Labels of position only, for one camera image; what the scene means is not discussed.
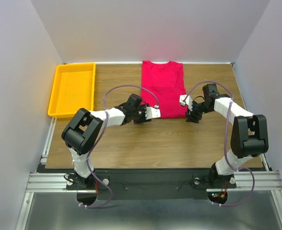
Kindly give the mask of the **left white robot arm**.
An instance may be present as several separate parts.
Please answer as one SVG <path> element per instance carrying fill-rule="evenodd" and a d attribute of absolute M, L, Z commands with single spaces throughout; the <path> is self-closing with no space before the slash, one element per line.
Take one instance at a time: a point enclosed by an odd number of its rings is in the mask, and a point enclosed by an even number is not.
<path fill-rule="evenodd" d="M 84 189 L 95 183 L 92 175 L 94 167 L 90 154 L 110 126 L 122 126 L 130 122 L 141 124 L 160 116 L 158 108 L 145 103 L 137 94 L 131 94 L 127 100 L 116 107 L 101 111 L 89 111 L 80 108 L 72 117 L 61 134 L 69 149 L 74 164 L 74 176 L 66 176 L 71 184 Z"/>

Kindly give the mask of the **yellow plastic tray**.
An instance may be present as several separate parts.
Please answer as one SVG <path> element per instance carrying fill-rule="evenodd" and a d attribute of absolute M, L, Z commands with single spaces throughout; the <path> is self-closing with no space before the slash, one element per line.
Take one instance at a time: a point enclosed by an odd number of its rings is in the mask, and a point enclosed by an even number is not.
<path fill-rule="evenodd" d="M 96 64 L 58 65 L 55 70 L 47 114 L 53 118 L 70 118 L 80 108 L 94 109 Z"/>

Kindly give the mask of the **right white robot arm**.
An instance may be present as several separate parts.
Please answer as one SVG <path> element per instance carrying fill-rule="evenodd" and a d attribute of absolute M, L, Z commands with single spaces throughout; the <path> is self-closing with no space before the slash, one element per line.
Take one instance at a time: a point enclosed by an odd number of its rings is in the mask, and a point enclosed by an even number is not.
<path fill-rule="evenodd" d="M 234 102 L 231 92 L 220 93 L 217 82 L 204 82 L 202 88 L 203 101 L 193 100 L 189 94 L 180 96 L 181 106 L 187 107 L 186 121 L 199 123 L 204 114 L 218 112 L 226 118 L 226 125 L 232 125 L 231 138 L 225 134 L 224 156 L 215 162 L 207 178 L 202 182 L 211 187 L 228 184 L 234 172 L 242 168 L 243 164 L 268 151 L 267 119 L 264 115 L 255 115 Z"/>

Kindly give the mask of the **red t shirt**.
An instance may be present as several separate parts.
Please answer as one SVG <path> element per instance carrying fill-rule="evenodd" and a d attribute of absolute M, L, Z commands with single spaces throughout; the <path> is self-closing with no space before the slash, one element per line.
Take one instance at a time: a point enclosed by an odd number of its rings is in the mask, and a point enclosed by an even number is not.
<path fill-rule="evenodd" d="M 179 102 L 180 96 L 186 94 L 181 63 L 169 61 L 156 64 L 144 60 L 141 68 L 141 86 L 158 98 L 162 119 L 185 117 L 186 109 Z"/>

